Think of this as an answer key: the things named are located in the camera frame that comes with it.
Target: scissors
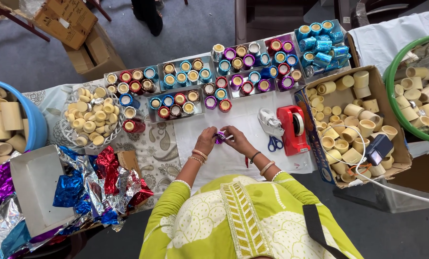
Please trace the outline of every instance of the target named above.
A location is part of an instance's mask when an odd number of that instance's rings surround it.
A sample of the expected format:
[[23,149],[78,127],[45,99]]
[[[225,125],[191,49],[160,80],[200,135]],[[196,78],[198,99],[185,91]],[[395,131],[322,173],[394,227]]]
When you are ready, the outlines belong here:
[[277,149],[283,148],[283,142],[274,136],[269,136],[269,145],[267,146],[270,152],[275,152]]

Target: cardboard box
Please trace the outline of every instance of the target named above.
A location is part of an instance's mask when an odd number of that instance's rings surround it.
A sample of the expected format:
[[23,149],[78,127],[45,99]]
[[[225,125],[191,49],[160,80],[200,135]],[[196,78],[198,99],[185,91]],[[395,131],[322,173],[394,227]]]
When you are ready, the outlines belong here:
[[389,183],[429,193],[429,154],[414,158],[411,168],[396,175]]
[[85,40],[75,50],[63,44],[75,70],[87,80],[103,78],[105,73],[125,70],[125,64],[117,54],[112,42],[101,25],[96,24]]
[[[365,99],[366,100],[377,99],[377,103],[380,110],[378,114],[382,113],[384,115],[383,125],[393,126],[398,131],[398,134],[396,135],[396,137],[392,139],[392,143],[394,144],[394,148],[395,148],[395,151],[392,154],[392,156],[394,157],[393,166],[392,168],[386,170],[386,173],[381,177],[384,177],[388,180],[393,179],[392,175],[410,168],[412,164],[412,161],[411,161],[412,157],[409,154],[408,148],[406,146],[405,135],[403,133],[402,128],[400,127],[400,124],[398,123],[395,117],[394,112],[390,108],[384,82],[382,81],[381,75],[379,74],[379,71],[377,70],[376,67],[370,65],[370,66],[365,66],[360,68],[353,68],[346,72],[324,77],[306,85],[304,89],[298,91],[295,94],[295,99],[298,106],[301,107],[302,111],[304,112],[304,124],[306,127],[306,132],[309,136],[310,144],[312,146],[312,151],[314,152],[317,166],[319,168],[322,179],[325,182],[335,184],[339,188],[345,188],[352,185],[345,182],[336,182],[333,176],[331,175],[330,166],[326,160],[325,152],[323,150],[319,135],[316,130],[315,119],[312,116],[312,110],[311,110],[310,102],[306,93],[306,89],[314,88],[318,84],[323,82],[336,81],[337,79],[343,76],[352,75],[355,72],[362,71],[362,70],[366,70],[369,72],[369,87],[371,90],[371,95],[369,97],[366,97]],[[325,104],[325,106],[331,106],[331,107],[338,105],[341,107],[342,110],[344,110],[347,104],[352,103],[352,101],[356,99],[352,88],[353,87],[350,87],[349,89],[346,89],[343,91],[336,90],[330,94],[324,95],[325,100],[323,103]]]
[[98,21],[82,0],[46,0],[34,14],[19,9],[26,6],[25,2],[0,0],[0,7],[22,16],[73,49],[80,48]]
[[57,181],[64,175],[55,145],[12,158],[10,170],[31,237],[75,219],[73,208],[53,206]]

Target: blue tub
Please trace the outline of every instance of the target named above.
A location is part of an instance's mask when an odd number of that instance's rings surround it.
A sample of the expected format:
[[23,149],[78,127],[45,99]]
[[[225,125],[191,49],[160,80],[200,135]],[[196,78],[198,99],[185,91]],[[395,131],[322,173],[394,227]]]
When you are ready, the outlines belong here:
[[29,122],[29,137],[26,150],[35,150],[45,146],[47,136],[46,121],[37,106],[8,84],[0,82],[0,87],[15,95],[26,111]]

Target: tape dispenser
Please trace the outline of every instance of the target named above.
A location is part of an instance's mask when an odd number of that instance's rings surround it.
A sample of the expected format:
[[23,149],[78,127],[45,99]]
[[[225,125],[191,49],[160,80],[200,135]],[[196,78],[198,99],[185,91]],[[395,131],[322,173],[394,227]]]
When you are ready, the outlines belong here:
[[282,140],[285,146],[285,154],[292,156],[310,150],[304,131],[304,113],[295,105],[280,107],[277,109],[277,117],[282,122],[285,134]]

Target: woman's left hand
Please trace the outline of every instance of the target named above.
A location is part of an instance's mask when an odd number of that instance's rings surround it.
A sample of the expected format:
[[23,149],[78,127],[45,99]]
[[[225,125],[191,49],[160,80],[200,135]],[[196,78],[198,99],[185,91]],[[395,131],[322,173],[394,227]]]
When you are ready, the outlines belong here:
[[208,156],[216,143],[216,138],[213,138],[216,132],[218,132],[218,129],[214,126],[204,129],[198,136],[195,149]]

